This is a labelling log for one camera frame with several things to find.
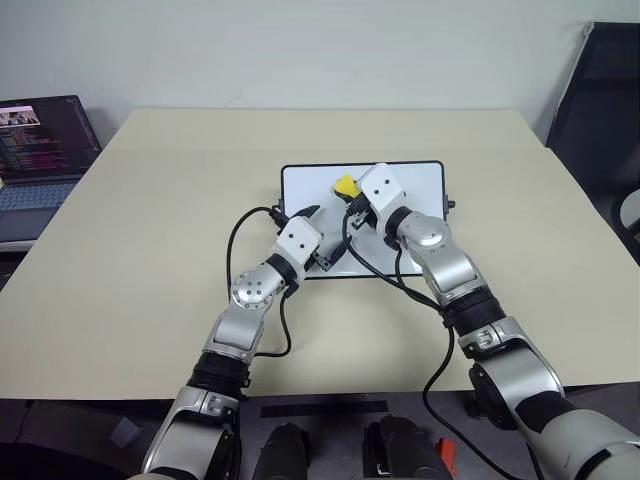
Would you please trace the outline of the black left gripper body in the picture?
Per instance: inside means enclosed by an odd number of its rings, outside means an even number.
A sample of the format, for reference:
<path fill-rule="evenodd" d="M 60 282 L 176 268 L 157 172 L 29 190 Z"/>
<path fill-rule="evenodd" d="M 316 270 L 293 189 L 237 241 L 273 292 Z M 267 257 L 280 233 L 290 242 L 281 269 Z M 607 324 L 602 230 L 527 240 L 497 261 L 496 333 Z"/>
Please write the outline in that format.
<path fill-rule="evenodd" d="M 314 268 L 320 268 L 328 272 L 344 255 L 346 245 L 340 235 L 325 234 L 312 256 L 305 263 L 305 271 L 310 272 Z"/>

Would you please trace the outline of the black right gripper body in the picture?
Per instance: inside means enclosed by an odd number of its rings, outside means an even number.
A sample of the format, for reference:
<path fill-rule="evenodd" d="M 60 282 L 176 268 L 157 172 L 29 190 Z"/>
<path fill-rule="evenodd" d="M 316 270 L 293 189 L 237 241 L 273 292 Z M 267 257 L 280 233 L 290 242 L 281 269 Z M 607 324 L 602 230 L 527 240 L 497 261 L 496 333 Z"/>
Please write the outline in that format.
<path fill-rule="evenodd" d="M 370 201 L 366 197 L 352 199 L 347 203 L 346 219 L 354 230 L 360 230 L 365 225 L 374 228 L 374 212 Z"/>

